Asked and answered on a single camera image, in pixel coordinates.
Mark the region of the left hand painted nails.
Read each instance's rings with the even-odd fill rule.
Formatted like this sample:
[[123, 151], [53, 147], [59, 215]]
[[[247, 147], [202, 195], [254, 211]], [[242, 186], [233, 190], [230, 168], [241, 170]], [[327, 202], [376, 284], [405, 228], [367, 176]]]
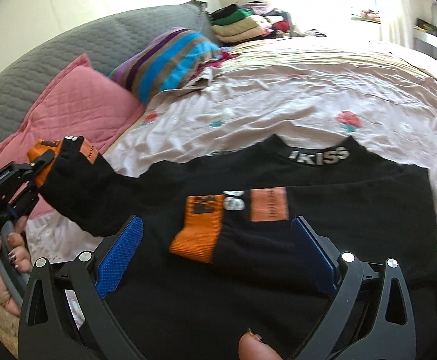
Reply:
[[[26, 247], [24, 238], [27, 216], [22, 216], [15, 224], [14, 230], [7, 236], [6, 244], [11, 251], [5, 262], [0, 261], [0, 307], [5, 309], [9, 314], [19, 317], [21, 307], [14, 300], [13, 295], [8, 289], [4, 280], [3, 273], [6, 273], [6, 266], [10, 266], [14, 272], [28, 273], [32, 269], [31, 255]], [[2, 237], [0, 236], [0, 256], [2, 255]]]

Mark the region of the right hand thumb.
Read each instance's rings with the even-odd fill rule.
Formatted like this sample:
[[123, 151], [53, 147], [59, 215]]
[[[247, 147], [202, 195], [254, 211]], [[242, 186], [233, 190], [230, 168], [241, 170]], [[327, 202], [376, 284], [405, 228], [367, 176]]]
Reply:
[[238, 344], [240, 360], [281, 360], [282, 357], [262, 341], [262, 336], [250, 329], [240, 338]]

